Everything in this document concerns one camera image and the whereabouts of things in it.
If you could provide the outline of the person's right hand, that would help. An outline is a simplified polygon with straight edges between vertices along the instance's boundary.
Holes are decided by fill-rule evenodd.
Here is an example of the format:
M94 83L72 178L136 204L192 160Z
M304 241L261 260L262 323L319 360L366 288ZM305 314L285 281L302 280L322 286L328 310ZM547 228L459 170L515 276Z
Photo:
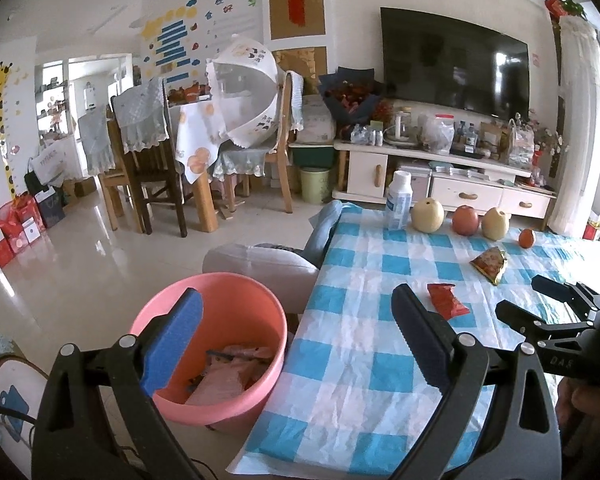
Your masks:
M574 457L600 446L600 388L562 378L555 411L565 456Z

